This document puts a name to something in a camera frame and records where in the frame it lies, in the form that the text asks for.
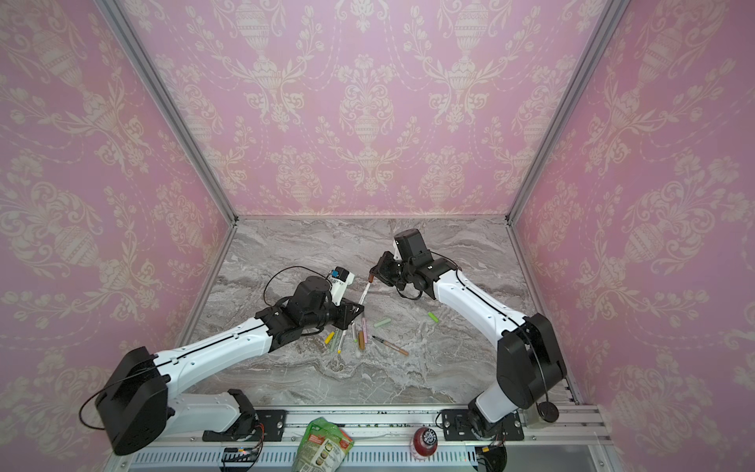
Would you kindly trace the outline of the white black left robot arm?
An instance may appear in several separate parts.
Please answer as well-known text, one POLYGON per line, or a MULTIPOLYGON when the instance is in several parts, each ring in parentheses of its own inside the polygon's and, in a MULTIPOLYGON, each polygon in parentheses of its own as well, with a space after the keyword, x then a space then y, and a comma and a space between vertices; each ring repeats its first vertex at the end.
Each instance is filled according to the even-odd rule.
POLYGON ((191 387, 248 359, 265 356, 328 326, 347 330, 365 311, 321 277, 308 277, 295 293, 253 318, 195 343, 151 353, 127 353, 94 407, 118 456, 134 454, 159 438, 200 433, 211 442, 265 436, 265 425, 240 389, 193 395, 191 387))

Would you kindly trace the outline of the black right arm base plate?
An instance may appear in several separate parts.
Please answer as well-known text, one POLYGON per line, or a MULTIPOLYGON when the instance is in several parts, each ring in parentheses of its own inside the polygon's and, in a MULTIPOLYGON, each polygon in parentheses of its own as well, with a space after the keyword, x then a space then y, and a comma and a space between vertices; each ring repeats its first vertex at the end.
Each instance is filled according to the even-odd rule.
POLYGON ((525 437, 517 412, 491 423, 482 414, 469 409, 442 409, 436 422, 448 442, 518 442, 525 437))

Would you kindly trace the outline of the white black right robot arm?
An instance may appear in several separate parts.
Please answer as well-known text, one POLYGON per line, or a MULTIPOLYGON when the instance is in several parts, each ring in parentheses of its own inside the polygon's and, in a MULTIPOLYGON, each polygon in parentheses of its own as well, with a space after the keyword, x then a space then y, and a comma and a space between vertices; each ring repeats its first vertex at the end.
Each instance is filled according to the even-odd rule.
POLYGON ((402 261, 385 252, 370 275, 397 290, 413 286, 460 314, 495 348, 495 381, 468 404, 467 421, 477 436, 491 438, 503 418, 532 406, 545 422, 558 421, 550 391, 566 378, 567 369, 545 316, 512 310, 469 280, 456 263, 430 253, 402 261))

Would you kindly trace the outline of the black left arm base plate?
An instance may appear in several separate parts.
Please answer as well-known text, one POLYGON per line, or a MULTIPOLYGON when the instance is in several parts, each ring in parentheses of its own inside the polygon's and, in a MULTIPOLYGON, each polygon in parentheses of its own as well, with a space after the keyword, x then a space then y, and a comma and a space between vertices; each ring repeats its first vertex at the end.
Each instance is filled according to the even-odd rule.
POLYGON ((257 410, 255 414, 242 413, 223 431, 204 431, 202 440, 219 442, 281 442, 285 430, 287 411, 283 409, 257 410))

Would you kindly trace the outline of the white pen brown tip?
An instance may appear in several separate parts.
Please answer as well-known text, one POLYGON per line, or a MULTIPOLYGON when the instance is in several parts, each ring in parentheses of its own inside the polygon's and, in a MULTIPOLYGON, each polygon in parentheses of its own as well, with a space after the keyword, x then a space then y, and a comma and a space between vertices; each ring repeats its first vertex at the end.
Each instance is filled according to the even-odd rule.
POLYGON ((369 277, 368 277, 368 281, 367 281, 367 283, 366 283, 366 285, 365 285, 365 287, 364 287, 364 289, 363 289, 363 291, 362 291, 362 293, 360 295, 360 299, 359 299, 359 304, 360 305, 363 305, 363 306, 365 305, 366 298, 367 298, 367 296, 368 296, 368 294, 370 292, 370 289, 371 289, 372 285, 373 285, 373 283, 369 283, 369 277))

